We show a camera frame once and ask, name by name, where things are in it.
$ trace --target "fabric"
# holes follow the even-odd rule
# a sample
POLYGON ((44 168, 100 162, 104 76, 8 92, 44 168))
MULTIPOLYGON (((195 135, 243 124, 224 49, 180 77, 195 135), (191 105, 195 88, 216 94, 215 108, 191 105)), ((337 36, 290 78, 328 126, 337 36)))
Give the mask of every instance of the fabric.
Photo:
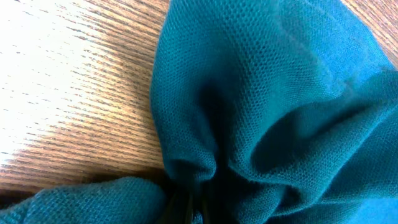
MULTIPOLYGON (((397 99, 398 73, 337 0, 170 3, 152 114, 169 177, 212 223, 398 223, 397 99)), ((0 223, 153 223, 166 200, 141 179, 60 187, 0 223)))

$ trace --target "fabric weave texture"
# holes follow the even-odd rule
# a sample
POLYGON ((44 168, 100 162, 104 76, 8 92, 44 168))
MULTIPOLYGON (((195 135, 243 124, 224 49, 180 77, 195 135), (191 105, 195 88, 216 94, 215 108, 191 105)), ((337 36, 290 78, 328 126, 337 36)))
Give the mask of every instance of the fabric weave texture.
MULTIPOLYGON (((150 98, 169 177, 214 223, 268 224, 398 223, 397 99, 337 0, 172 0, 150 98)), ((153 223, 166 201, 126 178, 45 190, 0 223, 153 223)))

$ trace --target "teal fabric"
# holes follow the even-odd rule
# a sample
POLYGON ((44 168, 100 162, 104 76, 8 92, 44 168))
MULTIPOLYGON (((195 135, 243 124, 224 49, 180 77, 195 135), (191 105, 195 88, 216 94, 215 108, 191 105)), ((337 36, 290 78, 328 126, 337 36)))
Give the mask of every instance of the teal fabric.
MULTIPOLYGON (((170 3, 152 114, 167 174, 212 223, 398 223, 397 99, 398 73, 337 0, 170 3)), ((153 223, 166 203, 125 178, 44 190, 0 223, 153 223)))

